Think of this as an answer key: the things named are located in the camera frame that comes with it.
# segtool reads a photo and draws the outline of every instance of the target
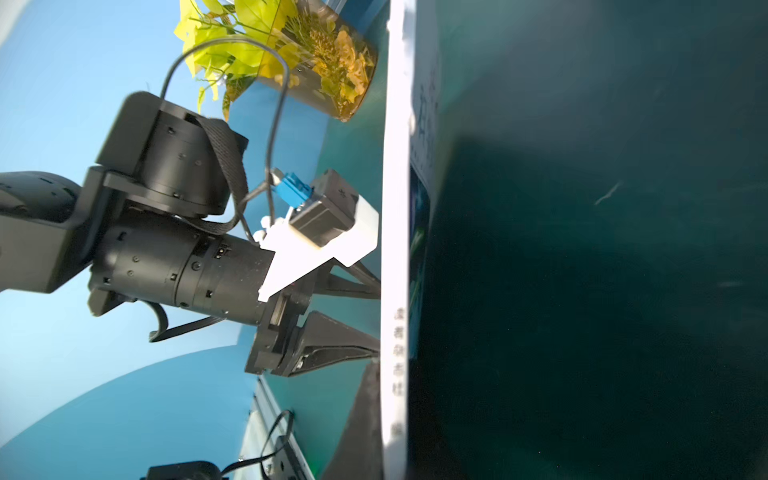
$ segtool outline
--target glass vase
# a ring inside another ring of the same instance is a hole
[[[289,95],[341,121],[357,111],[376,69],[373,47],[320,0],[280,0],[267,44],[291,68]],[[283,66],[263,56],[259,82],[280,90]]]

